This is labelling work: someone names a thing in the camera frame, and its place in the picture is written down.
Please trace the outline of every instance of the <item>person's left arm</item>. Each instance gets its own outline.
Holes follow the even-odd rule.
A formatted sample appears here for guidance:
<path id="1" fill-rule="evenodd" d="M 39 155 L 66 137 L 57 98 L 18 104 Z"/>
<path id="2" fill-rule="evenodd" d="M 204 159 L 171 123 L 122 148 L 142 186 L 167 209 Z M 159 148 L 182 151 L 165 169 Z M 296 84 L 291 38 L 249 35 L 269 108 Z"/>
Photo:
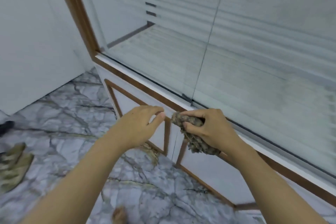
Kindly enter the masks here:
<path id="1" fill-rule="evenodd" d="M 85 223 L 118 158 L 145 143 L 164 118 L 163 108 L 158 106 L 139 106 L 125 114 L 21 224 Z"/>

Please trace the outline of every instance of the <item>person's right hand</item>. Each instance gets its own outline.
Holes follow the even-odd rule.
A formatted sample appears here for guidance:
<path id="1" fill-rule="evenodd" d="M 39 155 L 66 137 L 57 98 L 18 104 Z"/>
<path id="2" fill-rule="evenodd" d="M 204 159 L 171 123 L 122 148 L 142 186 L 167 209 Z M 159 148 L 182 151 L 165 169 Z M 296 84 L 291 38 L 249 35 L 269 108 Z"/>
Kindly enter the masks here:
<path id="1" fill-rule="evenodd" d="M 208 145 L 232 156 L 240 149 L 244 141 L 233 130 L 220 109 L 200 109 L 181 112 L 181 115 L 195 116 L 205 119 L 201 127 L 196 127 L 189 122 L 183 126 L 189 133 L 201 137 Z"/>

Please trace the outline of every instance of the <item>bare foot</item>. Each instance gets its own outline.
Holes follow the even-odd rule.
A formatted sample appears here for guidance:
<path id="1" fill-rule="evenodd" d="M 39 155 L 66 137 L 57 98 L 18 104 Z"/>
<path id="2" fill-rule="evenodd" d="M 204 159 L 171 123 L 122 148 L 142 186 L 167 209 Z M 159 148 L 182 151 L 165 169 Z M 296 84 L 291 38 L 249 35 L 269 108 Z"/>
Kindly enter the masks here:
<path id="1" fill-rule="evenodd" d="M 113 224 L 127 224 L 127 214 L 124 206 L 117 207 L 112 214 Z"/>

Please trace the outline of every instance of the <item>glass door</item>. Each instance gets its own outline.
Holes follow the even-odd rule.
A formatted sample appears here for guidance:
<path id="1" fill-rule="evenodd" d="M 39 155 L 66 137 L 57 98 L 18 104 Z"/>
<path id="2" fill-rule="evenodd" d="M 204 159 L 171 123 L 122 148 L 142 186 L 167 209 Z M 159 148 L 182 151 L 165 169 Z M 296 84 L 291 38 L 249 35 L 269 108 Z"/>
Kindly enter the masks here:
<path id="1" fill-rule="evenodd" d="M 103 54 L 191 101 L 220 0 L 83 1 Z"/>
<path id="2" fill-rule="evenodd" d="M 336 178 L 335 0 L 221 0 L 193 100 Z"/>

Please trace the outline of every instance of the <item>crumpled cloth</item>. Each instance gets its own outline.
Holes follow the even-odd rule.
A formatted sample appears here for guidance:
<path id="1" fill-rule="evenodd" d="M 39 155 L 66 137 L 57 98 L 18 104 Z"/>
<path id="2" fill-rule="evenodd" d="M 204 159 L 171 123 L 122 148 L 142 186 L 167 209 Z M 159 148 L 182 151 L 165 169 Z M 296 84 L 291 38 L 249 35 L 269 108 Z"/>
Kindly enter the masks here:
<path id="1" fill-rule="evenodd" d="M 220 150 L 211 147 L 199 136 L 188 133 L 183 127 L 183 122 L 185 121 L 197 127 L 201 127 L 204 124 L 204 119 L 181 115 L 180 112 L 175 112 L 171 117 L 171 122 L 181 128 L 181 133 L 184 134 L 184 139 L 188 141 L 188 149 L 191 150 L 192 153 L 203 152 L 209 155 L 219 155 L 221 153 Z"/>

